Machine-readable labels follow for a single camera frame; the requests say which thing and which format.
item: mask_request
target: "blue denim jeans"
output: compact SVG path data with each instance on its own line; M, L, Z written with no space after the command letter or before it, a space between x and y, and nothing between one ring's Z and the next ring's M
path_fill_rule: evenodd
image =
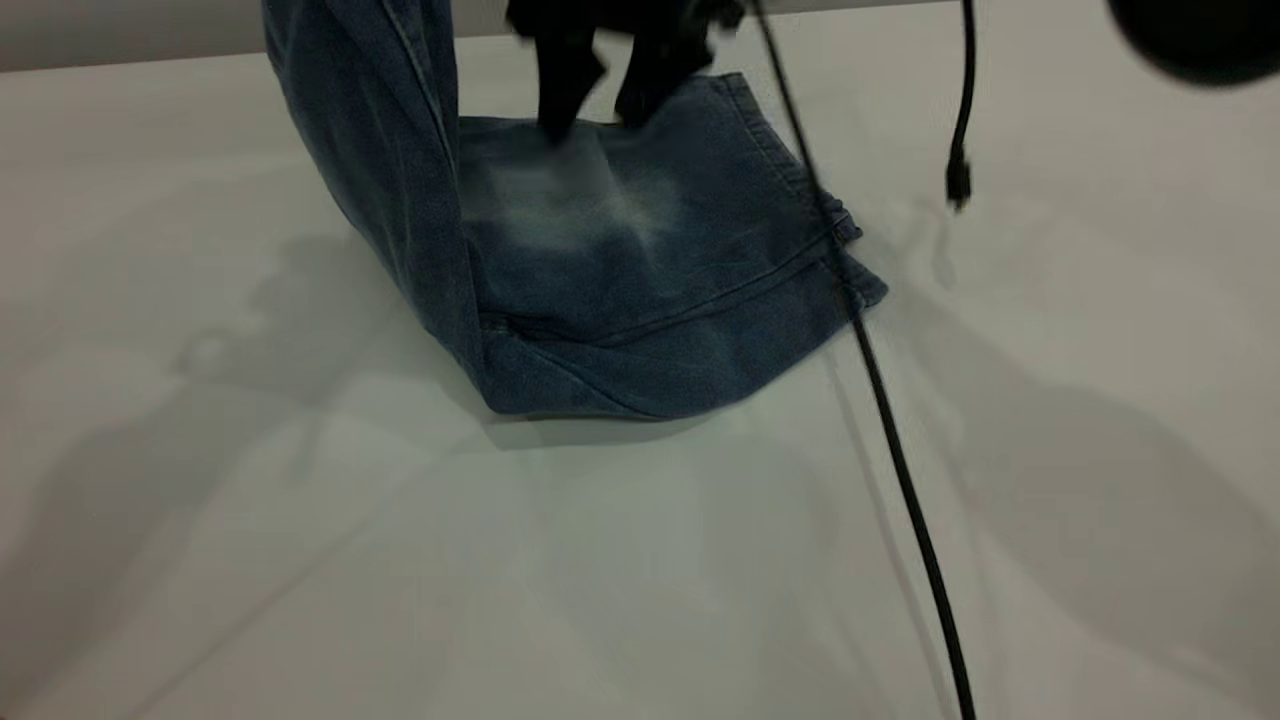
M458 118L448 0L262 6L329 191L495 411L704 413L845 323L824 243L860 231L835 199L818 217L741 76L553 147L531 120ZM883 297L842 261L851 311Z

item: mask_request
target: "white tabletop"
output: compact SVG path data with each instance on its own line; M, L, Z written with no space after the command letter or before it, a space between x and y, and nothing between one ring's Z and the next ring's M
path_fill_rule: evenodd
M959 218L959 8L777 18L979 714L1280 716L1280 83L982 6ZM758 40L718 68L781 119ZM531 111L530 51L458 55L465 111ZM0 715L955 716L849 333L695 420L499 419L262 56L0 99Z

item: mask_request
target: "jeans leg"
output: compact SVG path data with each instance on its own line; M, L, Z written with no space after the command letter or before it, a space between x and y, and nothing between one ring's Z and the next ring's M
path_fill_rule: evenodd
M262 14L271 65L329 191L422 325L481 384L448 0L262 0Z

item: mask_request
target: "wall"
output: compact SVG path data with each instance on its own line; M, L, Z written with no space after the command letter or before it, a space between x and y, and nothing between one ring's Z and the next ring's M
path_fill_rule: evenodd
M923 0L776 0L778 12ZM506 0L454 0L458 35L498 35ZM0 70L256 53L259 0L8 0Z

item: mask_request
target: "black power cord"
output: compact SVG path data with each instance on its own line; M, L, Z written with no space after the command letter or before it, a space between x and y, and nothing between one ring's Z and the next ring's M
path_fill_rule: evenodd
M951 143L951 164L947 168L947 195L954 202L952 191L964 190L959 205L968 199L969 165L964 159L964 132L969 123L969 106L973 102L973 0L961 0L965 8L965 94L960 105L960 120L956 123L955 138ZM805 140L800 117L796 113L795 100L791 97L791 86L787 82L786 70L782 68L782 58L778 55L777 44L773 40L773 28L769 26L768 14L764 12L763 0L751 0L753 9L760 19L760 33L764 36L764 45L769 51L769 63L773 65L773 76L778 82L782 94L782 102L795 133L796 146L800 149L800 158L809 179L809 192L813 196L813 206L817 217L822 220L827 217L824 202L822 201L822 186L818 183L818 172L814 169L813 155L809 152L809 142ZM952 169L957 183L952 183ZM867 375L870 379L872 391L876 395L876 406L879 410L881 424L884 427L884 439L888 442L888 451L893 459L893 470L897 473L897 482L902 491L902 500L906 502L906 512L911 518L911 529L915 530L915 542L920 546L920 557L924 560L924 571L929 577L929 589L933 592L933 605L938 611L938 621L942 625L942 637L947 646L947 657L951 661L951 676L956 685L956 700L960 703L960 716L963 720L975 720L977 714L973 707L973 691L969 688L969 671L964 664L964 651L960 647L960 633L956 629L955 616L951 614L951 600L947 597L947 587L942 580L942 569L938 568L938 557L933 551L933 539L929 537L929 527L924 521L924 511L920 510L920 500L915 495L915 484L911 482L911 470L906 465L906 455L902 452L902 441L897 436L897 424L893 421L893 409L884 391L884 378L881 377L879 363L876 360L876 351L872 348L870 337L863 324L861 313L858 311L858 299L854 296L854 286L849 278L849 269L842 260L844 247L835 232L829 236L831 266L840 283L841 300L849 322L858 336L858 346L863 352L863 363L867 365Z

